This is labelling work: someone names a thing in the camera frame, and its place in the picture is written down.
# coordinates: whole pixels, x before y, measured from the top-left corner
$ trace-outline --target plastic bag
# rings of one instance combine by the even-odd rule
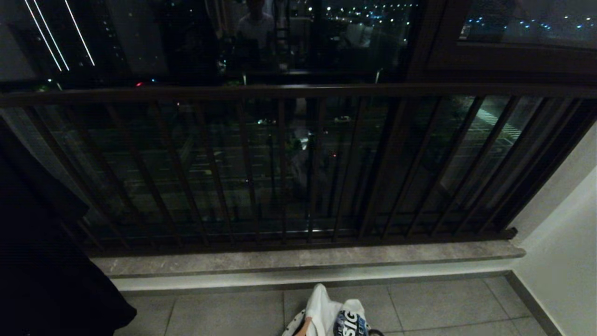
[[[367,336],[365,309],[359,300],[332,301],[325,286],[318,284],[307,303],[305,317],[311,317],[307,336]]]

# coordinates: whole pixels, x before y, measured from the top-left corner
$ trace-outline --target stone ledge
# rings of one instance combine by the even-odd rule
[[[425,245],[363,246],[294,251],[230,252],[164,256],[92,258],[113,279],[198,274],[285,271],[306,268],[441,264],[522,258],[508,241]]]

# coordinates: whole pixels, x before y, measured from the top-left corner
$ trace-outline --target black cloth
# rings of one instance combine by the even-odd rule
[[[0,120],[1,334],[107,336],[135,317],[60,227],[87,210]]]

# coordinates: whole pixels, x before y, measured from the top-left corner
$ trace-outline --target tiled floor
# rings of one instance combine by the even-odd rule
[[[131,296],[138,315],[116,336],[279,336],[310,289]],[[547,336],[504,277],[328,288],[358,298],[386,336]]]

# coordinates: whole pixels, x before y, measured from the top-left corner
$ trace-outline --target balcony railing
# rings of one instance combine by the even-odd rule
[[[65,230],[122,254],[510,239],[595,99],[551,85],[151,87],[13,93],[0,108],[90,205]]]

